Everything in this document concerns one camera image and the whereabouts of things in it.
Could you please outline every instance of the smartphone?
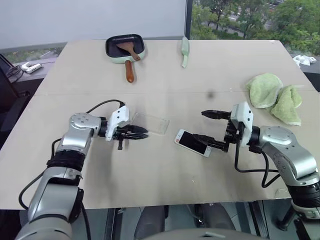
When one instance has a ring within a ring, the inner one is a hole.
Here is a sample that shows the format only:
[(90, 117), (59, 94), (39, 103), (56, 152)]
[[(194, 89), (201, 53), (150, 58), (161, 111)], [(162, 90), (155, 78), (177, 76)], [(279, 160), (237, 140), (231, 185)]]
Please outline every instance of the smartphone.
[(197, 154), (200, 154), (206, 158), (209, 157), (211, 153), (211, 147), (207, 146), (199, 141), (197, 141), (192, 133), (187, 132), (183, 129), (180, 129), (178, 134), (175, 137), (174, 142), (181, 147), (189, 149)]

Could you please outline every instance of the phone screen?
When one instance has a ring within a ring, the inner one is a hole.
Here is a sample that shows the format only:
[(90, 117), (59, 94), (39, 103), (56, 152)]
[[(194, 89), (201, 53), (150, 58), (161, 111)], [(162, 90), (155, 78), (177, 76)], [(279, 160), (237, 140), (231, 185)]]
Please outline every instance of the phone screen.
[(179, 144), (186, 146), (187, 148), (192, 149), (200, 154), (205, 154), (207, 149), (206, 145), (197, 141), (191, 133), (186, 131), (183, 132)]

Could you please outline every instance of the tabletop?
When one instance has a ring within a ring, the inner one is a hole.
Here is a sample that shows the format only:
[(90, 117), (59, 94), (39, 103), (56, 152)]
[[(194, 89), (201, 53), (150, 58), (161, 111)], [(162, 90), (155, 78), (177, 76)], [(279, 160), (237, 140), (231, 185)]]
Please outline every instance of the tabletop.
[[(169, 120), (169, 125), (164, 135), (150, 133), (146, 139), (124, 141), (123, 150), (117, 150), (117, 142), (95, 138), (79, 185), (86, 208), (288, 198), (282, 179), (263, 189), (262, 173), (237, 172), (233, 144), (228, 153), (213, 149), (206, 158), (174, 143), (179, 129), (222, 141), (227, 121), (206, 118), (201, 111), (230, 111), (234, 104), (250, 103), (244, 85), (265, 72), (276, 74), (284, 85), (299, 85), (303, 102), (297, 112), (302, 125), (285, 125), (250, 105), (253, 124), (290, 129), (320, 166), (314, 141), (320, 136), (320, 97), (280, 42), (190, 41), (186, 69), (181, 67), (179, 41), (145, 45), (147, 55), (134, 63), (137, 79), (130, 84), (124, 65), (111, 63), (105, 55), (104, 41), (67, 44), (0, 151), (0, 209), (21, 208), (19, 192), (45, 169), (51, 142), (68, 130), (69, 117), (109, 99), (126, 102), (131, 116), (140, 112)], [(117, 107), (110, 103), (91, 114), (108, 117)], [(242, 169), (265, 167), (263, 157), (247, 148), (240, 150), (239, 159)], [(271, 161), (270, 168), (275, 168)], [(25, 193), (25, 203), (36, 187)]]

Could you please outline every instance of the robotic arm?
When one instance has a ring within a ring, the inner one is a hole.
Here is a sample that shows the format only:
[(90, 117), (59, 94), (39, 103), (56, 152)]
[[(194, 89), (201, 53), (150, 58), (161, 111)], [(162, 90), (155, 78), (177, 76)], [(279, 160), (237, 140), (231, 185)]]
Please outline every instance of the robotic arm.
[(306, 219), (320, 219), (320, 177), (316, 160), (299, 145), (290, 130), (280, 126), (253, 126), (253, 113), (247, 102), (234, 105), (231, 112), (207, 110), (202, 115), (228, 120), (224, 141), (198, 134), (194, 134), (195, 139), (225, 152), (230, 143), (237, 144), (235, 168), (240, 172), (265, 170), (239, 170), (239, 146), (249, 146), (249, 151), (253, 153), (267, 154), (288, 188), (295, 211)]
[(16, 240), (70, 240), (71, 224), (79, 216), (83, 189), (79, 188), (85, 158), (95, 137), (107, 141), (144, 139), (146, 129), (128, 125), (129, 109), (123, 104), (111, 117), (76, 113), (69, 120), (69, 129), (62, 137), (55, 155), (47, 162), (41, 181), (28, 208), (29, 222)]

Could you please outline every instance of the green cloth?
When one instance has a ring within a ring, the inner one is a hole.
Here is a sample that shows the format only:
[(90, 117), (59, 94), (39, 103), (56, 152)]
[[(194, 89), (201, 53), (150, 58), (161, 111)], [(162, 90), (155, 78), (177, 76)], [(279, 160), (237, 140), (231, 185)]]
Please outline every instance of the green cloth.
[(302, 98), (295, 86), (289, 85), (280, 91), (277, 102), (271, 109), (271, 113), (285, 124), (301, 126), (301, 119), (296, 112), (296, 108), (301, 103)]
[(272, 73), (255, 76), (246, 84), (251, 104), (257, 109), (274, 105), (283, 86), (281, 80)]

